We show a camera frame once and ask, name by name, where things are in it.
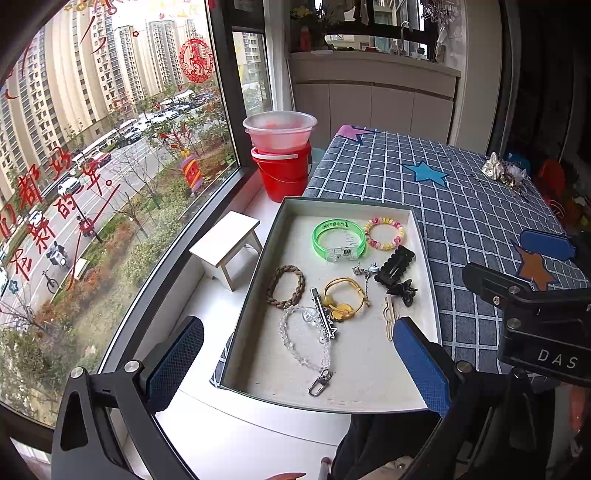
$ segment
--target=white stool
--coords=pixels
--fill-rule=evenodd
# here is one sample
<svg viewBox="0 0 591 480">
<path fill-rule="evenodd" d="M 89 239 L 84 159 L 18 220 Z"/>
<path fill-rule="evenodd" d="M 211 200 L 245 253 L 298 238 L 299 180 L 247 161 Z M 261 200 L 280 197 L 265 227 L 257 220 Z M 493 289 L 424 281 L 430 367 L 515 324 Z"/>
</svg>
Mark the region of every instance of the white stool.
<svg viewBox="0 0 591 480">
<path fill-rule="evenodd" d="M 219 279 L 228 290 L 234 291 L 226 265 L 247 244 L 261 254 L 262 246 L 255 233 L 259 224 L 256 218 L 228 212 L 189 251 L 201 259 L 207 275 Z"/>
</svg>

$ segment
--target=cabinet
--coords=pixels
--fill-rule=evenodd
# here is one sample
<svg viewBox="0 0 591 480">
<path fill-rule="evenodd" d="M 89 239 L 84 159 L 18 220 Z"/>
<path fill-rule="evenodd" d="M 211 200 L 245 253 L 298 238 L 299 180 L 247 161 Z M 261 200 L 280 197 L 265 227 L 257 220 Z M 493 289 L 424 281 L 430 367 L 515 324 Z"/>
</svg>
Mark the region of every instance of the cabinet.
<svg viewBox="0 0 591 480">
<path fill-rule="evenodd" d="M 342 125 L 370 127 L 371 90 L 368 85 L 331 83 L 330 134 L 336 135 Z"/>
<path fill-rule="evenodd" d="M 410 135 L 414 93 L 372 87 L 371 128 Z"/>
</svg>

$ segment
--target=red paper cut decoration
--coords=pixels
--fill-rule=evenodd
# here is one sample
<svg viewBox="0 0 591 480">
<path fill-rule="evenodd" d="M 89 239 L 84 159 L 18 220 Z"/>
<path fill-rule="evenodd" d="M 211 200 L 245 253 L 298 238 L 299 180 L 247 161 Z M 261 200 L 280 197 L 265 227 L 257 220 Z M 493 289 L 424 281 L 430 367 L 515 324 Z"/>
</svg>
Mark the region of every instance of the red paper cut decoration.
<svg viewBox="0 0 591 480">
<path fill-rule="evenodd" d="M 98 52 L 98 51 L 99 51 L 101 48 L 103 48 L 103 46 L 105 45 L 105 42 L 106 42 L 106 41 L 107 41 L 107 37 L 103 37 L 103 38 L 102 38 L 102 41 L 101 41 L 101 43 L 100 43 L 100 45 L 98 46 L 98 48 L 97 48 L 95 51 L 91 52 L 91 55 L 92 55 L 93 53 L 96 53 L 96 52 Z"/>
<path fill-rule="evenodd" d="M 189 47 L 191 48 L 191 56 L 189 57 L 188 61 L 185 61 L 185 52 Z M 181 70 L 183 71 L 185 77 L 187 77 L 191 82 L 203 83 L 212 74 L 212 49 L 209 48 L 209 45 L 199 38 L 189 38 L 183 44 L 180 51 L 178 52 L 178 60 L 181 64 Z"/>
<path fill-rule="evenodd" d="M 88 23 L 88 27 L 86 27 L 86 31 L 84 32 L 84 35 L 82 35 L 82 40 L 80 40 L 81 43 L 84 40 L 84 37 L 86 36 L 86 34 L 88 33 L 88 31 L 90 30 L 90 26 L 92 25 L 92 23 L 94 21 L 95 21 L 95 16 L 92 15 L 92 18 L 90 19 L 90 22 Z"/>
</svg>

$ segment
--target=blue gripper pad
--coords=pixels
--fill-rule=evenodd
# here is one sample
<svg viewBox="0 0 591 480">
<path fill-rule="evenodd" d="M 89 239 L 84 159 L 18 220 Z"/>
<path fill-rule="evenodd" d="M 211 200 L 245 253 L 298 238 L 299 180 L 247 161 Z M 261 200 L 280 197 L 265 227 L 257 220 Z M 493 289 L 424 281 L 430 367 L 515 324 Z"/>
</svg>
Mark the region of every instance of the blue gripper pad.
<svg viewBox="0 0 591 480">
<path fill-rule="evenodd" d="M 443 418 L 452 403 L 443 372 L 407 323 L 394 323 L 393 343 L 427 408 Z"/>
</svg>

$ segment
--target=translucent plastic bowl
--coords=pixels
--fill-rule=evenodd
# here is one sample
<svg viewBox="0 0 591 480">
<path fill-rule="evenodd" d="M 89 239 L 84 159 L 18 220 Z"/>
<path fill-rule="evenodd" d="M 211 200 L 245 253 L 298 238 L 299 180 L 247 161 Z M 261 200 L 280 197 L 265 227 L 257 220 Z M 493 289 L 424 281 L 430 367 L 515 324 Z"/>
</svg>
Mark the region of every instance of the translucent plastic bowl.
<svg viewBox="0 0 591 480">
<path fill-rule="evenodd" d="M 318 120 L 301 112 L 264 112 L 243 121 L 246 133 L 260 152 L 288 153 L 306 146 Z"/>
</svg>

